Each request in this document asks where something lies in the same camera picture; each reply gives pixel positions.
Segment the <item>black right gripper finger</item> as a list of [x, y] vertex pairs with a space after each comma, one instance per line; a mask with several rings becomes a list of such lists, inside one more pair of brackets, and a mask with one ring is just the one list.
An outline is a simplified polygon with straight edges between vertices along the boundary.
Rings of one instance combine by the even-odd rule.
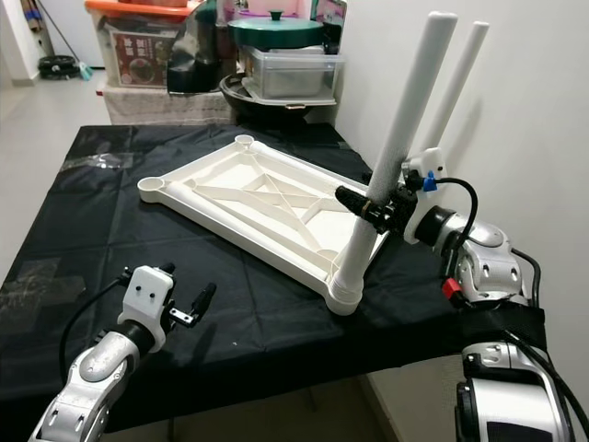
[[351, 214], [357, 215], [358, 218], [374, 225], [374, 227], [378, 227], [380, 224], [380, 205], [371, 201], [366, 195], [346, 188], [346, 186], [338, 186], [335, 190], [335, 197], [337, 202], [340, 202], [341, 206], [344, 206]]

